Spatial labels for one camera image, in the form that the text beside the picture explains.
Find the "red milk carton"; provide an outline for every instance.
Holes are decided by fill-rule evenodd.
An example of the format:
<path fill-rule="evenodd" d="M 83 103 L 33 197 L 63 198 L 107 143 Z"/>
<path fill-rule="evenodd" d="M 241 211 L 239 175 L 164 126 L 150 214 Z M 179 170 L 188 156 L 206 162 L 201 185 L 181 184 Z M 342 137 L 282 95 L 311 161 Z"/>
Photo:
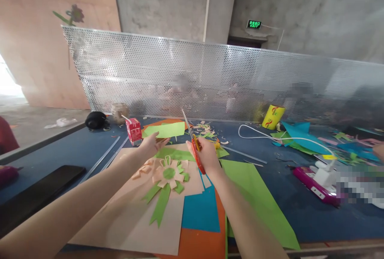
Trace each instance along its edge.
<path fill-rule="evenodd" d="M 126 119 L 125 124 L 127 125 L 129 141 L 132 146 L 138 146 L 143 141 L 141 136 L 141 125 L 136 118 Z"/>

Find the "phone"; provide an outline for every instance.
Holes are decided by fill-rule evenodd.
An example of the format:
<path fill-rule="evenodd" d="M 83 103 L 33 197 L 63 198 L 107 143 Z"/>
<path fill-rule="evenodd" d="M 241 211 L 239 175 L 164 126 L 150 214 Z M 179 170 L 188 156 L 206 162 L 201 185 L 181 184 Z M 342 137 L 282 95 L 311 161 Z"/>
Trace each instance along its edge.
<path fill-rule="evenodd" d="M 84 167 L 61 166 L 0 205 L 0 238 L 51 203 L 84 173 Z"/>

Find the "hand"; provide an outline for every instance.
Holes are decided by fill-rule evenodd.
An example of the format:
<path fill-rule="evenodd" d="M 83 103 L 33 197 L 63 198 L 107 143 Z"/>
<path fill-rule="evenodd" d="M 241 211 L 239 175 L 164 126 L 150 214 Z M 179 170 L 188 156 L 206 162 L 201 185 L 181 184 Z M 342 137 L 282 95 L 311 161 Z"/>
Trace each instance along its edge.
<path fill-rule="evenodd" d="M 208 175 L 221 170 L 219 159 L 217 158 L 215 145 L 205 138 L 198 137 L 197 141 L 200 143 L 201 150 L 198 152 L 201 164 Z M 190 141 L 186 141 L 188 150 L 193 155 L 192 145 Z"/>
<path fill-rule="evenodd" d="M 144 156 L 145 160 L 148 160 L 152 158 L 156 153 L 167 143 L 169 142 L 170 138 L 166 139 L 156 139 L 156 136 L 159 135 L 159 132 L 153 133 L 149 135 L 148 137 L 144 138 L 143 143 L 138 147 L 138 150 L 141 151 L 142 155 Z"/>

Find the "white plastic bag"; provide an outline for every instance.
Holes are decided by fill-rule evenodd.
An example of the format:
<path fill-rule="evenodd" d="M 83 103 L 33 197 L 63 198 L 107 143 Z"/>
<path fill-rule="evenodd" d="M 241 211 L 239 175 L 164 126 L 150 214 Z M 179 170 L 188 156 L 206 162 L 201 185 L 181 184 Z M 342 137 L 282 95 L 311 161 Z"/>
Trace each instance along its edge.
<path fill-rule="evenodd" d="M 44 129 L 51 129 L 51 128 L 61 128 L 65 127 L 71 124 L 77 123 L 76 119 L 68 120 L 67 118 L 60 118 L 56 120 L 56 124 L 53 125 L 47 125 L 44 127 Z"/>

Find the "metal mesh fence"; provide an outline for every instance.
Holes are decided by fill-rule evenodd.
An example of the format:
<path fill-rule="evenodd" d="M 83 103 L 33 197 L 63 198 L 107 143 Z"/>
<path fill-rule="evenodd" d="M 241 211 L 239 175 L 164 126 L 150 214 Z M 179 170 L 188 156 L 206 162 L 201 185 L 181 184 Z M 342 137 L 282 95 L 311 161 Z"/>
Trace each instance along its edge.
<path fill-rule="evenodd" d="M 381 126 L 384 65 L 63 26 L 93 110 L 132 115 Z M 187 92 L 175 93 L 175 82 Z"/>

